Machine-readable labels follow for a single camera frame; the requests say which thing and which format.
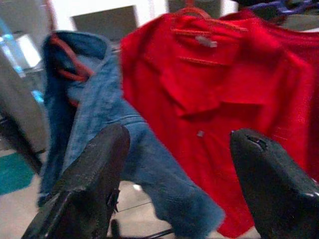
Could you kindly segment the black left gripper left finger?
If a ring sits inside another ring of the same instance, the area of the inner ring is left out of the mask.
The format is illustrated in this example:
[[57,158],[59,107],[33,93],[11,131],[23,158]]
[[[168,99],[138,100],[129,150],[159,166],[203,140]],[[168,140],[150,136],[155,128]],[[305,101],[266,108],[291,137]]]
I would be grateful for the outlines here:
[[22,238],[105,239],[129,146],[124,126],[102,129],[63,172]]

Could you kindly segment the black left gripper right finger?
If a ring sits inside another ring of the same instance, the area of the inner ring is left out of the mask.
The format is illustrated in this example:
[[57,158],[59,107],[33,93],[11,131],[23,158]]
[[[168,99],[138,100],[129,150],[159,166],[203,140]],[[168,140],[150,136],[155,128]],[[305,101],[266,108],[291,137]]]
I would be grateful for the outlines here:
[[279,143],[243,128],[231,132],[230,151],[261,238],[319,237],[319,185]]

